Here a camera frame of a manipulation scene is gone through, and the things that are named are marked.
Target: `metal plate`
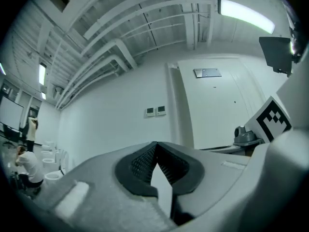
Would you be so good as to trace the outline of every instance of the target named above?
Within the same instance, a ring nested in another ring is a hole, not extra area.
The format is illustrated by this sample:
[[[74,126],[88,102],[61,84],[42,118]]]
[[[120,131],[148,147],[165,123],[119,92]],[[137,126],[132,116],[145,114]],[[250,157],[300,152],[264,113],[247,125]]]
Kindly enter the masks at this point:
[[[216,68],[194,69],[197,78],[202,77],[221,77],[220,71]]]

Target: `white door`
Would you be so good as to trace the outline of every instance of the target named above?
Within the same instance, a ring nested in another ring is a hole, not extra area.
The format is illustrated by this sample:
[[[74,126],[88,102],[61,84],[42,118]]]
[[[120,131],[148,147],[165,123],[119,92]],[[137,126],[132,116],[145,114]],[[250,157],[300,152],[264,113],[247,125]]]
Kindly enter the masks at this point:
[[[195,149],[231,145],[234,130],[263,105],[257,84],[237,59],[178,62],[188,99]],[[216,68],[221,77],[196,78],[194,69]]]

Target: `white cloth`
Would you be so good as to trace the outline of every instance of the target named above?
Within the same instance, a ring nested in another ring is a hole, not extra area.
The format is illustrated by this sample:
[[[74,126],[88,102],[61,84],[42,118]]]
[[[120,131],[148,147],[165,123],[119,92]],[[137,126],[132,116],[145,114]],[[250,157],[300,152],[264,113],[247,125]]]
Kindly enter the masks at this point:
[[[35,132],[37,131],[36,129],[36,124],[33,122],[34,118],[29,117],[28,122],[29,122],[29,129],[27,133],[27,140],[29,141],[35,141]]]
[[[28,179],[30,182],[38,183],[43,180],[44,175],[42,169],[33,152],[27,151],[20,155],[16,163],[18,166],[24,166],[25,170],[28,172]]]

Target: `pipe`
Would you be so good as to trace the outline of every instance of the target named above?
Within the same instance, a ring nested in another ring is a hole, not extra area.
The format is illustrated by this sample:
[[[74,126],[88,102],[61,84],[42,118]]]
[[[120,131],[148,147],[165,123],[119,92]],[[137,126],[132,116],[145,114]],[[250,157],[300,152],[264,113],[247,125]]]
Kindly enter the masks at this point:
[[[104,75],[101,75],[101,76],[99,76],[99,77],[97,77],[97,78],[95,78],[95,79],[93,79],[91,82],[89,82],[89,83],[87,83],[85,86],[83,86],[77,93],[76,93],[76,95],[71,99],[71,100],[69,100],[69,102],[63,107],[63,108],[61,108],[62,110],[63,109],[65,109],[79,94],[80,94],[80,92],[82,92],[85,88],[87,88],[88,86],[90,86],[91,84],[93,84],[93,83],[95,83],[95,82],[97,82],[97,81],[99,81],[99,80],[101,80],[102,78],[104,78],[104,77],[107,77],[107,76],[110,76],[110,75],[112,75],[112,74],[115,74],[117,77],[119,76],[118,75],[118,71],[119,71],[119,67],[116,69],[116,70],[114,70],[114,71],[111,71],[111,72],[108,72],[108,73],[106,73],[106,74],[104,74]]]
[[[87,78],[91,77],[94,73],[102,69],[104,66],[109,64],[111,61],[115,60],[119,66],[125,71],[128,72],[129,68],[127,65],[122,61],[121,58],[119,58],[117,55],[111,55],[108,56],[106,59],[104,59],[101,63],[97,64],[95,67],[93,67],[90,71],[88,71],[78,82],[74,85],[74,87],[67,93],[67,95],[63,98],[62,102],[59,103],[58,108],[67,100],[68,97],[85,81]]]
[[[89,65],[95,61],[97,58],[99,58],[101,55],[103,55],[105,52],[107,52],[109,49],[111,49],[114,46],[117,46],[119,50],[122,52],[124,57],[127,59],[129,64],[132,66],[133,69],[137,68],[137,64],[128,51],[126,45],[123,43],[123,41],[119,39],[113,39],[111,41],[108,41],[100,50],[98,50],[90,59],[88,59],[81,67],[80,69],[76,72],[76,74],[73,76],[73,78],[69,81],[68,85],[62,92],[57,104],[56,104],[56,109],[59,108],[59,103],[61,102],[62,98],[64,97],[65,93],[68,91],[68,89],[71,87],[73,82],[89,67]]]

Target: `person in white shirt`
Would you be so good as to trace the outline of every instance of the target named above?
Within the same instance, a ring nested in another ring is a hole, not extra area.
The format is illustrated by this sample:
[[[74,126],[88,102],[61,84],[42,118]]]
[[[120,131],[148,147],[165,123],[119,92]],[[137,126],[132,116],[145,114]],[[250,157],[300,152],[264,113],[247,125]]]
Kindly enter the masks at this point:
[[[24,166],[28,174],[19,174],[19,178],[28,188],[38,188],[44,179],[39,161],[33,152],[26,151],[22,145],[17,147],[16,166]]]
[[[39,126],[39,122],[37,118],[28,118],[29,129],[27,133],[27,151],[33,152],[33,146],[35,141],[35,132]]]

